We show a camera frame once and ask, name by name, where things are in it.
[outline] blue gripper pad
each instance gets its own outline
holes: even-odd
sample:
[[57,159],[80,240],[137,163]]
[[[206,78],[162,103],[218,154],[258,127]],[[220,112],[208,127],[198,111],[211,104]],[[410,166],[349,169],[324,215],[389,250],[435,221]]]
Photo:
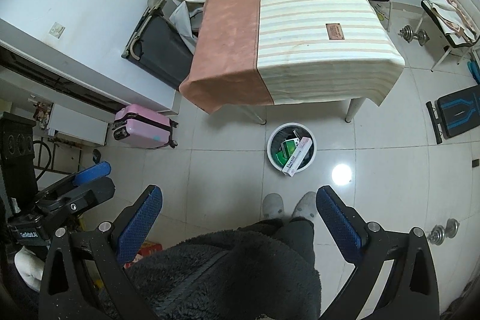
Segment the blue gripper pad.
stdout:
[[118,238],[117,261],[119,264],[123,265],[134,260],[162,210],[162,204],[162,192],[155,186]]
[[102,162],[100,164],[96,164],[82,172],[79,172],[75,179],[73,180],[74,186],[80,186],[85,183],[91,182],[95,179],[101,178],[103,176],[107,176],[112,171],[112,167],[108,162]]
[[317,191],[317,210],[332,235],[343,258],[348,263],[357,264],[362,259],[362,240],[342,210],[320,187]]

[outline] person's leg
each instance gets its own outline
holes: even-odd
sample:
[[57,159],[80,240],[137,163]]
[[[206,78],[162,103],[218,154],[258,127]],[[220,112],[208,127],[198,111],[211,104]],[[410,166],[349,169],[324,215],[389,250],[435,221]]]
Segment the person's leg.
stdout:
[[283,210],[283,200],[280,194],[268,194],[262,202],[262,214],[264,220],[258,223],[239,228],[239,231],[254,231],[267,236],[272,236],[279,228],[283,227],[282,217],[285,212]]
[[316,193],[310,191],[298,202],[292,220],[279,228],[272,236],[298,252],[310,265],[315,265],[314,224],[311,221],[317,214]]

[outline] pink tablecloth section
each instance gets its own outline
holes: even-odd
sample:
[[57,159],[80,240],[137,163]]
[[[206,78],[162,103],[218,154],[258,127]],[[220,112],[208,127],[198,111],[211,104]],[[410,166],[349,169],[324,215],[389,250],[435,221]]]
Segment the pink tablecloth section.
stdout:
[[260,0],[208,0],[180,92],[207,113],[224,104],[273,105],[257,70]]

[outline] black pants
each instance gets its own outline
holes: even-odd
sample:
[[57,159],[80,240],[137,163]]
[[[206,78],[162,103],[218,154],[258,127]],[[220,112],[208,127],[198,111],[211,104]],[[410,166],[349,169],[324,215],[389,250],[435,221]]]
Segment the black pants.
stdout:
[[239,231],[255,231],[280,240],[304,258],[312,267],[315,266],[314,224],[296,217],[284,225],[281,219],[263,220],[251,226],[239,228]]

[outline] black cable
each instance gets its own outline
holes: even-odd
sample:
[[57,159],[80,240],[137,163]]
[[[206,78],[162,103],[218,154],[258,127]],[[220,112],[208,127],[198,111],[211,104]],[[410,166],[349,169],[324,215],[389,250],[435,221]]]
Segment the black cable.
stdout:
[[42,172],[40,172],[40,174],[38,174],[36,180],[38,182],[38,180],[42,177],[42,175],[45,173],[45,171],[47,170],[47,168],[49,167],[50,163],[52,162],[52,151],[50,150],[50,147],[47,145],[47,143],[45,143],[45,141],[43,140],[34,140],[33,144],[42,144],[47,152],[49,153],[49,162],[47,163],[47,165],[45,166],[45,168],[43,169]]

